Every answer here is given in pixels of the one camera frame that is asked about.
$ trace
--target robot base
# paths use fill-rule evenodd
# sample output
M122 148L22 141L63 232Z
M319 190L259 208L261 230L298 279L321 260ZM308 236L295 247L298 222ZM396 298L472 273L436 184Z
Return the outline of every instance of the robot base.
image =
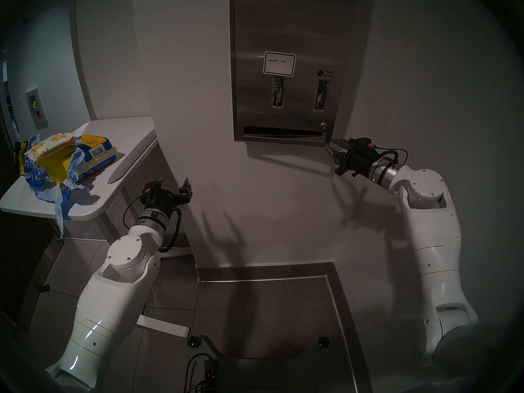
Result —
M214 388L243 393L262 390L268 393L314 393L315 369L319 368L318 364L329 361L329 355L333 351L329 347L329 338L326 336L313 339L300 356L292 359L225 358L216 353L213 344L205 335L188 338L187 345L190 357L208 354L216 360L215 374L211 375L214 376L212 382ZM194 361L203 365L207 359L207 356L201 355Z

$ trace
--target tiled floor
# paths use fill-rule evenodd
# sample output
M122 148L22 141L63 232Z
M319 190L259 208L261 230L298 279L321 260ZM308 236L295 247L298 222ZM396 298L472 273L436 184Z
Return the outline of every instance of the tiled floor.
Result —
M42 368L62 355L78 296L107 249L106 242L65 240L47 278L51 290L40 295L29 333L19 336ZM191 256L164 259L145 314L206 335L230 357L294 357L318 335L329 335L332 355L316 377L317 391L352 391L324 277L199 283ZM136 326L111 361L104 392L182 391L188 359L185 339Z

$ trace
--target white countertop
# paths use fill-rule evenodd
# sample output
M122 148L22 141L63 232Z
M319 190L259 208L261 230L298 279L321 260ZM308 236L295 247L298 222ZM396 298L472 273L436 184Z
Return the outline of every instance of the white countertop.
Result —
M151 117L139 117L90 121L74 132L77 136L90 134L106 137L113 146L117 147L119 153L112 164L81 183L89 191L74 190L71 192L71 199L63 201L64 219L69 217L74 221L87 221L99 216L106 210L124 185L127 176L141 165L147 155L158 144L158 140L155 139L147 147L145 152L120 180L113 184L107 184L107 180L119 164L122 163L126 155L152 129L154 129L154 125ZM55 218L53 204L37 199L23 176L19 177L4 194L0 200L0 209L8 213Z

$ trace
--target stainless steel dispenser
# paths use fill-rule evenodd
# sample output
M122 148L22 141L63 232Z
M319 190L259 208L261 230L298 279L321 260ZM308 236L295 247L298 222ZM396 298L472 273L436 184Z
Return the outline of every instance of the stainless steel dispenser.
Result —
M355 0L231 0L236 140L331 138Z

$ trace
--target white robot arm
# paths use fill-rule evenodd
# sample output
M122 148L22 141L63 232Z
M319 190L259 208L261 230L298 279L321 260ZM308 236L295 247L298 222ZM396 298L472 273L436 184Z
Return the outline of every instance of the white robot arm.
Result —
M398 196L407 243L417 259L422 283L421 363L430 366L437 345L449 331L478 322L475 310L462 292L461 231L447 186L433 170L399 167L397 149L386 149L379 154L376 149L380 148L369 138L332 142L346 150L326 146L339 165L335 169L339 176L354 170L353 176L361 174Z
M104 375L116 349L131 333L160 270L158 252L166 252L178 235L182 217L178 206L189 203L186 179L180 194L147 183L139 197L145 208L129 233L112 243L107 258L82 291L73 331L64 354L47 372L66 391L101 391ZM172 213L177 229L166 248L160 248ZM118 276L125 282L116 281Z

